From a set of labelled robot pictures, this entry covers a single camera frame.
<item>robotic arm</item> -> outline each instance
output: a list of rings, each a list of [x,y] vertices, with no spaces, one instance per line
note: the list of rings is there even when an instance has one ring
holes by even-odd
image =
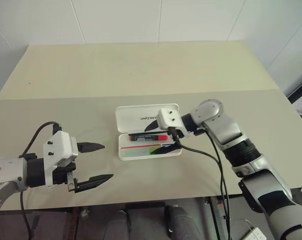
[[[25,153],[19,158],[0,157],[0,209],[8,197],[28,187],[50,187],[65,183],[69,192],[78,193],[106,182],[113,174],[93,176],[84,182],[78,182],[73,177],[79,152],[103,148],[98,143],[76,142],[73,136],[63,132],[57,125],[53,127],[53,136],[43,144],[43,158],[37,158],[35,153]]]
[[[290,189],[277,171],[238,124],[224,114],[221,102],[206,100],[184,116],[174,109],[163,108],[145,131],[157,127],[167,130],[173,139],[207,131],[241,178],[239,187],[249,206],[265,214],[274,238],[302,240],[302,206],[293,202]],[[164,148],[156,153],[172,150]]]

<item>gray pants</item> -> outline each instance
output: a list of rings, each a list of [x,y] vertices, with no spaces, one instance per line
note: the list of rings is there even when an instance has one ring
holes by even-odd
[[[200,232],[193,219],[180,207],[171,209],[173,240],[200,240]],[[118,211],[109,221],[103,240],[129,240],[126,214]]]

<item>wall tile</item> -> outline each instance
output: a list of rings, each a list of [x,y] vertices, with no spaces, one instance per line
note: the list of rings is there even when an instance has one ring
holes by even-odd
[[[162,0],[159,40],[227,40],[243,2]]]
[[[268,68],[302,25],[302,0],[247,0],[229,40],[244,39]]]
[[[286,95],[302,84],[302,26],[271,64],[268,72]]]
[[[158,38],[160,0],[73,0],[86,43],[142,43]]]
[[[15,47],[84,43],[70,0],[0,0],[0,30]]]

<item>black cable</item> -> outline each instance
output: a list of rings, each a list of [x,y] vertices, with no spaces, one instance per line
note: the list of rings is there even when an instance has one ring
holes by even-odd
[[[176,144],[178,146],[180,146],[181,148],[186,149],[188,151],[192,151],[194,153],[203,154],[203,155],[205,155],[205,156],[213,159],[216,162],[216,164],[218,165],[220,173],[221,173],[220,191],[221,191],[222,202],[223,202],[223,207],[224,207],[224,212],[225,212],[225,220],[226,220],[226,228],[227,228],[227,233],[228,233],[228,240],[230,240],[231,239],[231,235],[230,235],[229,196],[228,196],[228,193],[227,193],[227,188],[226,188],[225,179],[224,179],[224,175],[223,175],[222,162],[221,162],[221,159],[220,159],[220,155],[218,154],[217,148],[216,148],[216,146],[215,146],[215,144],[213,142],[213,139],[211,138],[211,136],[209,134],[207,134],[207,135],[210,138],[211,143],[213,144],[213,147],[214,147],[214,150],[215,150],[215,153],[216,153],[218,159],[216,159],[216,157],[212,156],[211,154],[208,154],[207,152],[200,151],[200,150],[197,150],[197,149],[193,149],[193,148],[184,146],[183,144],[181,144],[181,142],[179,141],[179,138],[177,136],[173,136],[173,135],[172,136],[173,136],[173,139],[175,140]],[[225,191],[225,195],[226,195],[226,205],[227,205],[227,207],[225,206],[224,193],[223,193],[223,189],[222,189],[222,184],[224,185],[224,191]]]
[[[46,123],[44,123],[43,125],[41,125],[35,132],[34,136],[32,137],[30,143],[27,145],[27,147],[25,148],[24,152],[22,153],[22,155],[25,155],[28,150],[31,148],[32,144],[34,143],[37,135],[40,133],[40,131],[48,126],[48,125],[52,125],[52,124],[57,124],[57,122],[52,122],[52,121],[48,121]],[[24,219],[24,222],[25,222],[25,225],[27,227],[27,232],[28,232],[28,235],[29,235],[29,240],[32,239],[32,231],[31,231],[31,227],[30,227],[30,224],[29,224],[29,221],[27,220],[27,217],[26,217],[26,213],[25,213],[25,209],[24,209],[24,202],[23,202],[23,191],[21,192],[21,195],[20,195],[20,202],[21,202],[21,210],[22,210],[22,215],[23,215],[23,219]]]
[[[29,240],[31,240],[32,239],[32,231],[31,231],[29,221],[27,220],[27,217],[26,217],[26,214],[25,214],[24,203],[23,203],[23,191],[21,192],[21,195],[20,195],[20,202],[21,202],[21,210],[22,210],[23,219],[24,219],[25,225],[27,227],[27,232],[29,234]]]
[[[27,147],[25,148],[25,150],[24,150],[24,152],[22,153],[22,155],[26,154],[27,151],[31,148],[32,144],[34,143],[34,141],[35,141],[35,139],[37,138],[37,135],[40,133],[40,131],[41,131],[44,127],[46,127],[46,126],[48,126],[48,125],[52,125],[52,124],[57,124],[57,122],[55,122],[55,121],[54,121],[54,122],[48,121],[48,122],[44,123],[43,125],[41,125],[41,126],[36,130],[34,136],[32,137],[30,143],[29,143],[29,144],[27,145]]]
[[[231,229],[230,229],[230,204],[229,204],[229,194],[227,193],[227,188],[226,188],[226,183],[225,183],[225,179],[224,179],[224,175],[223,175],[223,167],[222,167],[222,161],[220,158],[220,154],[217,151],[216,145],[212,139],[212,137],[209,135],[209,133],[207,131],[205,131],[205,133],[207,134],[207,136],[209,137],[213,148],[215,150],[217,159],[220,163],[220,171],[221,171],[221,180],[220,180],[220,191],[221,191],[221,195],[222,195],[222,202],[223,202],[223,206],[224,206],[224,211],[225,211],[225,221],[226,221],[226,229],[227,229],[227,234],[228,234],[228,240],[231,239]],[[222,189],[222,183],[224,185],[224,191],[225,191],[225,197],[226,197],[226,205],[227,205],[227,211],[225,209],[225,202],[224,202],[224,194],[223,194],[223,189]]]

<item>beige tabletop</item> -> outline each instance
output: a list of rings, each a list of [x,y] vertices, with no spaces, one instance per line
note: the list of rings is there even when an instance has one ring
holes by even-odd
[[[85,181],[113,173],[110,180],[77,194],[63,184],[31,188],[27,209],[218,195],[218,168],[199,154],[118,158],[116,107],[177,103],[185,114],[208,98],[222,101],[289,187],[302,187],[302,120],[241,41],[30,46],[0,93],[0,156],[18,157],[52,120],[79,142],[106,146],[81,154],[74,175]],[[30,152],[41,157],[50,134],[45,129]],[[182,142],[214,154],[204,135]],[[240,193],[239,178],[222,161],[229,193]],[[2,209],[19,208],[14,194]]]

